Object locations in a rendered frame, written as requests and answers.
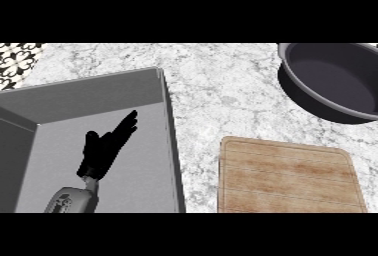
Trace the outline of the grey steel sink basin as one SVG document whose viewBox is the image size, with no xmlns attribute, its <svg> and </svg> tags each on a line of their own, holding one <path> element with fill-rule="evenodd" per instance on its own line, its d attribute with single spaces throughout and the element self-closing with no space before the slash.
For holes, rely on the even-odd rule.
<svg viewBox="0 0 378 256">
<path fill-rule="evenodd" d="M 160 68 L 0 92 L 0 213 L 183 210 Z"/>
</svg>

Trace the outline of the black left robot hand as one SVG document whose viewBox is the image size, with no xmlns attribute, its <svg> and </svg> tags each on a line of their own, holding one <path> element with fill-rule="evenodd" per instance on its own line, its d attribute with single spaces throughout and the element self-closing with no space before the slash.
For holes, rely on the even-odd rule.
<svg viewBox="0 0 378 256">
<path fill-rule="evenodd" d="M 100 180 L 112 166 L 118 153 L 137 130 L 137 111 L 124 117 L 115 129 L 99 135 L 96 131 L 86 133 L 83 161 L 77 170 L 80 178 Z"/>
</svg>

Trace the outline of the dark grey pot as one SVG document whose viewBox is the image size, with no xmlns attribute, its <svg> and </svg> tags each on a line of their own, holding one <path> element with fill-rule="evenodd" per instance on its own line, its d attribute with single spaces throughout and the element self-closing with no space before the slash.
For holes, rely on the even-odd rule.
<svg viewBox="0 0 378 256">
<path fill-rule="evenodd" d="M 378 48 L 366 43 L 279 43 L 278 81 L 295 104 L 341 124 L 378 121 Z"/>
</svg>

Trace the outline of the wooden cutting board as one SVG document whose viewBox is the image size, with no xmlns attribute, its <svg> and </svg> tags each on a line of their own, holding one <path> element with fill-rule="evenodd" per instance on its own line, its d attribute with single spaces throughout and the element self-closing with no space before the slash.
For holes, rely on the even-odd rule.
<svg viewBox="0 0 378 256">
<path fill-rule="evenodd" d="M 323 146 L 225 137 L 217 210 L 363 213 L 366 205 L 349 153 Z"/>
</svg>

